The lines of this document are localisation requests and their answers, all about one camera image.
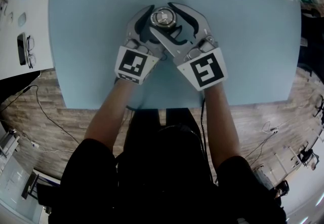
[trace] black phone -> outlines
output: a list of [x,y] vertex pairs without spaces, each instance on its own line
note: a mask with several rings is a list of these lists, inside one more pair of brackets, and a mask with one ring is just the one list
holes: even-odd
[[26,52],[25,52],[25,34],[21,33],[17,36],[18,55],[20,65],[26,64]]

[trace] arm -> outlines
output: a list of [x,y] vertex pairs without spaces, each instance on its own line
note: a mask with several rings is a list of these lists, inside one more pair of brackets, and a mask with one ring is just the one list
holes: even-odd
[[205,90],[208,143],[215,169],[226,159],[240,156],[239,140],[223,85]]
[[125,108],[135,84],[118,80],[112,91],[90,122],[85,139],[95,139],[106,145],[111,151],[115,144]]

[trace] table surface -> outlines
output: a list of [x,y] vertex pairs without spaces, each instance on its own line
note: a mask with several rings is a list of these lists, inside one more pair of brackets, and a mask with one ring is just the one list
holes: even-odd
[[[8,6],[5,17],[1,21],[0,30],[0,79],[17,76],[32,71],[53,68],[53,58],[50,46],[48,25],[48,2],[49,0],[7,0]],[[7,23],[7,17],[13,13],[13,22]],[[18,18],[26,13],[26,23],[19,27]],[[36,58],[36,64],[29,68],[20,65],[17,36],[25,33],[34,38],[34,48],[31,50]]]
[[[231,105],[286,100],[296,72],[301,12],[289,0],[50,0],[55,68],[68,108],[99,108],[115,80],[126,24],[141,8],[178,2],[204,14],[222,49]],[[140,86],[133,108],[200,107],[169,55]]]

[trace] floor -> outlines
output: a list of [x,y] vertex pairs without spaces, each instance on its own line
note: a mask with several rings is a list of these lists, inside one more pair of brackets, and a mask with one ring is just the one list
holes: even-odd
[[[32,84],[38,85],[38,99],[46,114],[78,142],[81,142],[96,111],[66,109],[54,69],[43,71]],[[296,151],[305,141],[308,140],[310,143],[315,141],[316,135],[311,129],[315,129],[319,133],[320,126],[312,114],[316,112],[315,104],[320,103],[320,91],[314,91],[320,90],[319,88],[308,81],[305,71],[297,69],[288,101],[231,107],[244,157],[270,135],[262,132],[262,127],[267,121],[271,122],[271,127],[289,121],[281,125],[279,132],[265,143],[262,155],[252,165],[252,168],[267,162],[273,158],[274,153],[279,153],[284,147],[291,146]],[[8,98],[2,107],[16,97],[17,95]],[[192,109],[191,112],[200,125],[201,108]],[[130,117],[131,112],[126,110],[124,123],[113,151],[115,155],[119,155],[123,151]],[[42,113],[36,101],[36,87],[32,87],[10,105],[3,112],[3,119],[11,127],[24,132],[30,140],[40,144],[40,150],[72,151],[77,147],[77,143],[70,136],[50,122]],[[165,121],[165,111],[163,110],[160,111],[160,120],[161,122]],[[206,115],[204,115],[204,126],[206,129]],[[20,140],[20,147],[21,151],[15,153],[15,158],[27,171],[31,171],[35,167],[57,178],[62,176],[72,154],[69,151],[41,152],[33,148],[27,138],[23,137]],[[247,158],[250,164],[258,158],[260,151],[261,148],[258,148]]]

